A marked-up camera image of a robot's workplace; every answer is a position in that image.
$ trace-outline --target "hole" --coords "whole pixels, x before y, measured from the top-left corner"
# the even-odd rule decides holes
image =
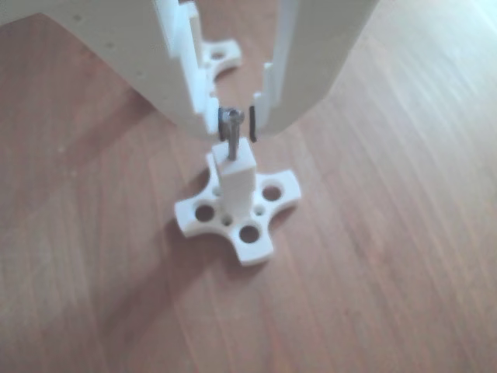
[[[214,209],[207,204],[203,204],[195,210],[195,218],[203,223],[211,221],[213,217]]]
[[[264,206],[259,205],[254,207],[254,212],[257,216],[261,216],[264,215],[266,209],[264,208]]]
[[[224,56],[225,54],[223,51],[218,51],[218,52],[212,52],[210,58],[212,58],[213,60],[222,60]]]
[[[259,239],[259,230],[252,225],[246,225],[240,230],[240,239],[245,243],[254,243]]]
[[[281,189],[277,186],[267,186],[262,191],[262,196],[271,201],[279,200],[281,198]]]
[[[230,215],[225,215],[221,219],[221,223],[223,223],[223,225],[226,227],[229,227],[232,222],[233,222],[233,218]]]

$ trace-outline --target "white plastic arm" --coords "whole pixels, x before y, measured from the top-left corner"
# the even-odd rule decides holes
[[[276,134],[330,90],[378,0],[280,0],[273,62],[254,95],[255,134]]]
[[[2,0],[0,24],[43,12],[71,31],[176,125],[217,138],[214,76],[241,63],[233,41],[204,43],[193,2]],[[224,58],[210,60],[210,53]]]

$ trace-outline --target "white 3d printed frame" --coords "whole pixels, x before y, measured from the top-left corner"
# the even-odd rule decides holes
[[[280,0],[273,62],[265,64],[262,91],[254,95],[251,138],[290,126],[330,90],[378,0]],[[242,62],[234,40],[202,38],[193,2],[178,0],[2,0],[0,25],[43,12],[77,36],[170,120],[199,138],[219,137],[215,76]],[[227,237],[243,265],[273,252],[268,226],[278,211],[301,198],[291,171],[255,173],[249,142],[236,160],[226,143],[207,155],[210,182],[175,206],[185,236]],[[263,196],[275,187],[276,200]],[[201,218],[201,208],[210,218]],[[255,231],[244,239],[244,232]]]

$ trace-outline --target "mounting hole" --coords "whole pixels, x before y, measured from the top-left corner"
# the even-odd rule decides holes
[[[210,58],[213,60],[219,61],[224,58],[226,54],[223,51],[215,51],[210,54]]]
[[[203,204],[197,207],[195,210],[195,218],[203,223],[211,221],[213,217],[214,217],[214,209],[212,208],[212,206],[209,206],[208,204]]]
[[[230,215],[225,215],[221,218],[221,223],[223,223],[225,227],[229,227],[232,222],[233,218]]]
[[[257,205],[254,207],[254,212],[257,216],[261,216],[261,215],[264,215],[264,213],[266,212],[266,209],[264,208],[264,206],[262,206],[260,204],[260,205]]]
[[[279,200],[281,198],[281,189],[273,185],[266,186],[262,190],[262,196],[271,201]]]
[[[254,243],[259,239],[259,230],[253,225],[246,225],[240,229],[240,240],[245,243]]]

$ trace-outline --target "metal screw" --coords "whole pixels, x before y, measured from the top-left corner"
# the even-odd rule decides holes
[[[228,139],[228,159],[236,160],[238,143],[240,141],[240,126],[245,114],[233,107],[223,108],[221,111],[221,138]]]

